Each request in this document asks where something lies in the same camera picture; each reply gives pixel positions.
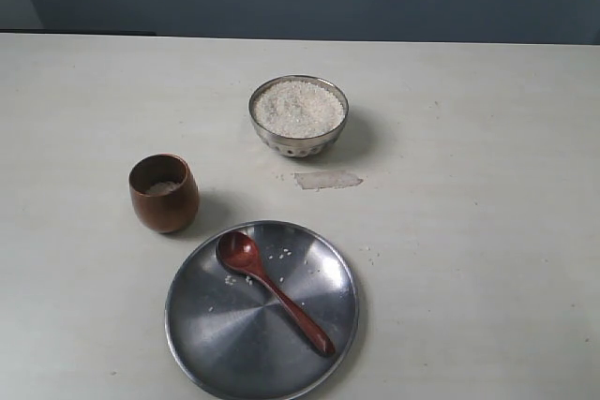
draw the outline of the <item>spoon bowl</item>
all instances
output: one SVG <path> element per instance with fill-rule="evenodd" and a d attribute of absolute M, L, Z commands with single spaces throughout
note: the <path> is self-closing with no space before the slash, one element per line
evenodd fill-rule
<path fill-rule="evenodd" d="M 223 234 L 217 243 L 217 257 L 221 264 L 231 271 L 249 275 L 269 289 L 323 356 L 332 356 L 336 353 L 333 342 L 323 329 L 267 275 L 263 268 L 259 247 L 252 238 L 239 231 Z"/>

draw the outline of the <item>white table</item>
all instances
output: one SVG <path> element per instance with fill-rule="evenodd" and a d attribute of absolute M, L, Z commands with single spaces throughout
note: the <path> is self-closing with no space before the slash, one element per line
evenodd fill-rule
<path fill-rule="evenodd" d="M 351 102 L 314 161 L 248 120 L 290 73 Z M 308 398 L 600 398 L 598 48 L 4 34 L 0 101 L 2 399 L 211 398 L 167 348 L 165 295 L 205 238 L 262 218 L 321 233 L 362 284 L 351 355 Z M 175 236 L 128 197 L 159 152 L 201 189 Z M 293 179 L 337 169 L 365 181 Z"/>

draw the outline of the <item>plate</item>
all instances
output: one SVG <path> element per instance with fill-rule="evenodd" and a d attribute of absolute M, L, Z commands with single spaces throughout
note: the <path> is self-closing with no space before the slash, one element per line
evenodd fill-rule
<path fill-rule="evenodd" d="M 325 330 L 334 356 L 320 356 L 267 289 L 218 263 L 218 238 L 234 230 L 254 239 L 267 273 Z M 173 357 L 198 386 L 227 400 L 311 391 L 339 366 L 357 327 L 356 285 L 344 259 L 315 232 L 277 221 L 238 225 L 201 244 L 175 275 L 165 306 Z"/>

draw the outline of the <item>brown cup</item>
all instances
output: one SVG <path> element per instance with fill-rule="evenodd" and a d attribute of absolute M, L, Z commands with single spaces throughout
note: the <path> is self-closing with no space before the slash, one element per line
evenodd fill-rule
<path fill-rule="evenodd" d="M 169 182 L 172 190 L 156 192 L 161 186 L 156 184 Z M 200 205 L 189 166 L 176 155 L 153 155 L 136 164 L 129 174 L 129 193 L 135 214 L 146 227 L 159 233 L 171 233 L 191 224 Z"/>

